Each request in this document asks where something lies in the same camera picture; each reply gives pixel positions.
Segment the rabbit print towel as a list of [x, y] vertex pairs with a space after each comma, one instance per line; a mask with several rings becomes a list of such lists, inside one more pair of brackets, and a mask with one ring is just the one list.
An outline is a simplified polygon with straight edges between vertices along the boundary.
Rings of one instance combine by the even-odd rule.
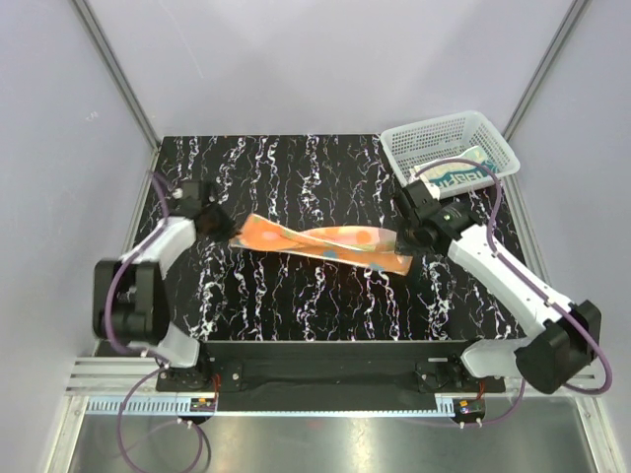
[[458, 159], [467, 161], [450, 163], [454, 157], [439, 158], [431, 162], [417, 165], [409, 171], [409, 181], [420, 179], [429, 188], [430, 194], [438, 199], [467, 193], [472, 190], [474, 184], [482, 183], [488, 176], [482, 165], [493, 173], [498, 171], [497, 166], [488, 158], [486, 152], [480, 146], [466, 149]]

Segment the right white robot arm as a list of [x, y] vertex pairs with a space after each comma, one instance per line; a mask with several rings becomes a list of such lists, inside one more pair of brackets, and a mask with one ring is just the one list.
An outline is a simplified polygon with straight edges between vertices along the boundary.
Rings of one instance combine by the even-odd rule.
[[566, 387], [597, 356], [601, 312], [551, 289], [493, 237], [490, 226], [462, 202], [443, 205], [417, 180], [393, 201], [402, 216], [396, 250], [434, 252], [463, 268], [513, 316], [520, 339], [479, 340], [448, 365], [453, 387], [469, 390], [483, 377], [519, 376], [543, 394]]

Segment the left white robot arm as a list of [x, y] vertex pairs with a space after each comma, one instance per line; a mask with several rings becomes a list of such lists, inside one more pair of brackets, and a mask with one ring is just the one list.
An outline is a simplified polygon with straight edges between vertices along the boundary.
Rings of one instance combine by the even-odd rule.
[[216, 380], [207, 350], [173, 322], [165, 279], [198, 241], [239, 234], [210, 181], [185, 180], [166, 190], [152, 176], [163, 217], [132, 249], [94, 270], [93, 332], [121, 356], [154, 359], [167, 387], [200, 390]]

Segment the orange dotted checkered towel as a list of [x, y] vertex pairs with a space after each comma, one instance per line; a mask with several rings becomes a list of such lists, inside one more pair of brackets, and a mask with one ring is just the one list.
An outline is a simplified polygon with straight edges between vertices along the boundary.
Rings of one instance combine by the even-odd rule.
[[295, 254], [405, 276], [413, 258], [397, 253], [395, 244], [392, 230], [341, 226], [298, 232], [257, 214], [249, 215], [240, 233], [230, 240], [236, 248]]

